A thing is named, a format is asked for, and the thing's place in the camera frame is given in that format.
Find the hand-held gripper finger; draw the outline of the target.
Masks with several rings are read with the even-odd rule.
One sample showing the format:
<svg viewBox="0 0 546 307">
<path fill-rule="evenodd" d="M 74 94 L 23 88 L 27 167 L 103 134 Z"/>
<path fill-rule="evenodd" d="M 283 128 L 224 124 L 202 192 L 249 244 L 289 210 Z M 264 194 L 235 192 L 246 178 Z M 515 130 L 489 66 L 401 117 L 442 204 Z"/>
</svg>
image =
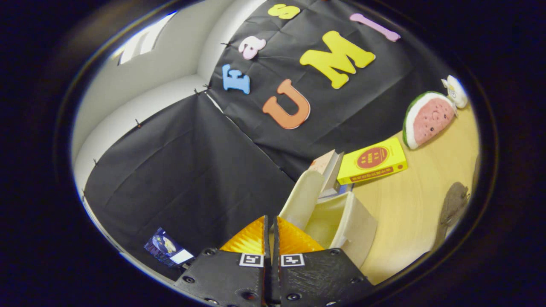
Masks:
<svg viewBox="0 0 546 307">
<path fill-rule="evenodd" d="M 203 249 L 175 288 L 213 307 L 264 307 L 271 269 L 268 227 L 262 216 L 219 249 Z"/>
<path fill-rule="evenodd" d="M 272 278 L 282 307 L 347 307 L 374 289 L 343 250 L 321 248 L 281 217 L 274 223 Z"/>
</svg>

